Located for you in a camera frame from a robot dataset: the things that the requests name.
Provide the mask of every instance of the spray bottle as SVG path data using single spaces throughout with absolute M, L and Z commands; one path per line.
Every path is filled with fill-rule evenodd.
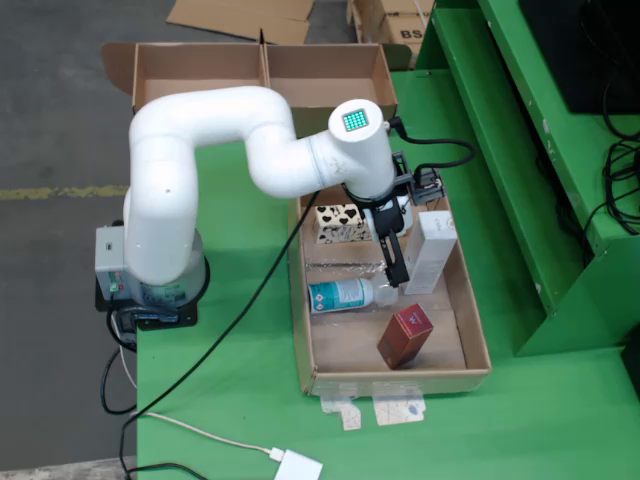
M 386 275 L 378 273 L 371 280 L 350 278 L 309 285 L 309 299 L 311 313 L 363 308 L 371 303 L 387 307 L 398 301 L 398 289 L 389 285 Z

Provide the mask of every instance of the yellow floor line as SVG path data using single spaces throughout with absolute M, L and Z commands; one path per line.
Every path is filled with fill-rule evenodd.
M 56 187 L 56 188 L 13 188 L 0 189 L 0 201 L 5 200 L 46 200 L 55 197 L 89 198 L 122 197 L 128 185 L 104 185 L 102 187 Z

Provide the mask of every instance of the green workbench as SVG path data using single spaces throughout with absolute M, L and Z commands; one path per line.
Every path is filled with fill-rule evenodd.
M 475 142 L 449 70 L 394 74 L 414 137 Z M 393 139 L 411 164 L 446 161 L 454 147 Z M 195 362 L 245 305 L 286 239 L 286 202 L 249 178 L 241 145 L 198 152 L 200 229 L 211 285 L 193 328 L 140 332 L 138 405 Z M 212 433 L 289 448 L 324 463 L 323 479 L 632 479 L 640 472 L 640 402 L 614 348 L 515 358 L 544 311 L 485 158 L 444 172 L 494 371 L 478 391 L 427 397 L 424 422 L 378 427 L 357 399 L 362 429 L 344 432 L 317 397 L 300 393 L 289 280 L 281 265 L 220 348 L 162 401 L 166 414 Z M 212 479 L 270 479 L 266 455 L 153 418 L 138 422 L 138 462 L 178 462 Z M 143 479 L 188 478 L 175 471 Z
M 604 202 L 602 167 L 616 137 L 601 115 L 567 109 L 518 0 L 441 0 L 429 27 L 418 68 L 451 72 L 543 307 L 520 353 L 619 344 L 639 321 L 640 269 L 629 265 L 640 262 L 640 236 L 601 209 L 587 229 L 595 258 L 585 268 L 583 249 L 562 230 L 555 194 L 536 166 L 540 145 L 584 228 Z M 638 115 L 612 118 L 623 131 L 640 129 Z M 629 178 L 614 194 L 636 187 Z M 637 211 L 639 198 L 619 206 Z

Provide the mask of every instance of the red box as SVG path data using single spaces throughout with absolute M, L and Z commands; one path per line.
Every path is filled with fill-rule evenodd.
M 378 351 L 389 368 L 397 368 L 415 358 L 432 331 L 429 317 L 416 303 L 391 317 Z

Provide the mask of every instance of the gray floor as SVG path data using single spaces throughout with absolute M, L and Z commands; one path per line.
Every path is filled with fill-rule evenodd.
M 117 453 L 121 421 L 98 397 L 114 346 L 92 271 L 94 229 L 122 197 L 46 189 L 128 183 L 130 99 L 103 73 L 104 42 L 242 41 L 167 25 L 172 4 L 0 0 L 0 471 Z M 310 22 L 309 43 L 355 40 L 344 1 L 316 0 Z M 109 394 L 135 399 L 120 368 Z

